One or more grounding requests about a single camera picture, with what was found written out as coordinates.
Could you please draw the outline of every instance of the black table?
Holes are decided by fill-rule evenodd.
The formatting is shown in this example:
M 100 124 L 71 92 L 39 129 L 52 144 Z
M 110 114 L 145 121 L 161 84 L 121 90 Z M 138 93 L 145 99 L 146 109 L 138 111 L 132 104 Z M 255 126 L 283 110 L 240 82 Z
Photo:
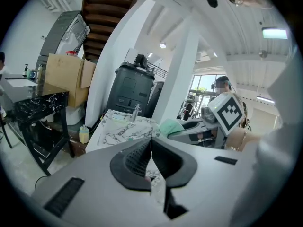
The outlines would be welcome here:
M 3 107 L 7 113 L 6 120 L 8 124 L 12 122 L 18 126 L 18 129 L 13 130 L 13 132 L 21 132 L 22 140 L 28 147 L 35 161 L 46 175 L 50 175 L 47 169 L 66 143 L 69 145 L 70 156 L 74 157 L 67 130 L 65 111 L 68 104 L 69 92 L 46 83 L 28 87 L 13 87 L 9 83 L 9 80 L 21 78 L 24 79 L 21 75 L 2 75 L 0 81 L 3 90 L 3 94 L 0 96 L 1 107 Z M 60 112 L 61 114 L 63 134 L 59 142 L 54 145 L 49 152 L 48 156 L 43 157 L 32 144 L 33 139 L 29 132 L 29 127 L 31 124 L 55 112 Z M 3 133 L 7 138 L 3 122 L 1 122 L 1 125 Z

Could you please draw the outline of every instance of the fluorescent light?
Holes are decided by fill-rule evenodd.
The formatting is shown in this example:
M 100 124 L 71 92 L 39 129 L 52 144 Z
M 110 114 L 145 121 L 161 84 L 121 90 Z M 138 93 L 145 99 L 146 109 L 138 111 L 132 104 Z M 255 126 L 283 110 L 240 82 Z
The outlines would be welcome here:
M 165 49 L 165 48 L 166 48 L 166 44 L 165 44 L 165 43 L 160 44 L 160 47 L 161 47 L 162 49 Z
M 263 101 L 266 101 L 266 102 L 269 102 L 269 103 L 272 103 L 272 104 L 275 103 L 273 100 L 268 99 L 266 97 L 257 96 L 257 99 L 260 99 L 260 100 L 263 100 Z
M 264 39 L 286 39 L 287 33 L 285 29 L 279 28 L 263 28 L 262 29 Z

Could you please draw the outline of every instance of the stair step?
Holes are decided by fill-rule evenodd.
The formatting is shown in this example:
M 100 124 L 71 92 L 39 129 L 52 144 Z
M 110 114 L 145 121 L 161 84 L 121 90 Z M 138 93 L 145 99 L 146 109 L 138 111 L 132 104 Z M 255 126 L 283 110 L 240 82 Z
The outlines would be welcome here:
M 107 4 L 107 5 L 118 5 L 121 7 L 129 8 L 132 0 L 87 0 L 89 3 Z
M 85 16 L 86 21 L 91 23 L 102 23 L 102 22 L 112 22 L 112 23 L 119 23 L 120 18 L 118 17 L 111 17 L 106 15 L 100 15 L 100 14 L 88 14 Z
M 89 24 L 89 27 L 90 27 L 91 32 L 97 33 L 97 34 L 100 34 L 102 32 L 112 33 L 114 31 L 114 28 L 104 26 L 104 25 Z
M 88 55 L 86 56 L 86 59 L 89 59 L 89 60 L 98 60 L 99 59 L 99 56 L 96 56 L 96 55 Z
M 106 36 L 106 35 L 99 35 L 99 34 L 95 34 L 95 33 L 89 33 L 87 36 L 86 36 L 87 39 L 89 40 L 97 40 L 97 41 L 107 41 L 109 36 Z
M 94 49 L 103 49 L 105 44 L 94 42 L 94 41 L 87 41 L 84 43 L 84 45 Z
M 122 18 L 128 9 L 105 4 L 87 4 L 85 10 L 93 14 L 110 15 Z
M 100 55 L 102 50 L 96 50 L 96 49 L 85 49 L 85 53 L 87 54 L 93 54 L 93 55 Z

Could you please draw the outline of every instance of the wooden staircase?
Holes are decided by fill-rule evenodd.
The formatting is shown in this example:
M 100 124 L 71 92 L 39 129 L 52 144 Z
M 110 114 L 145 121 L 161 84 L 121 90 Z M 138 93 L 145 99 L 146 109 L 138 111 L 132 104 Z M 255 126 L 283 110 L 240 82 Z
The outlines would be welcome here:
M 83 0 L 82 14 L 90 27 L 83 47 L 87 60 L 98 60 L 114 28 L 137 0 Z

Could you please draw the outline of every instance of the floor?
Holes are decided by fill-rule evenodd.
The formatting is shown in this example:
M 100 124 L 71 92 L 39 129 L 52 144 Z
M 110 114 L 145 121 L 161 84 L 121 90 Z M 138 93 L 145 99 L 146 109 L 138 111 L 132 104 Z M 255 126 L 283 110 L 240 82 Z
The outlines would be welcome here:
M 31 195 L 36 181 L 45 174 L 29 153 L 27 147 L 19 141 L 10 128 L 5 125 L 8 138 L 13 149 L 9 148 L 5 137 L 0 144 L 0 158 L 14 186 L 22 192 Z M 66 152 L 60 151 L 50 164 L 48 171 L 53 174 L 74 159 Z

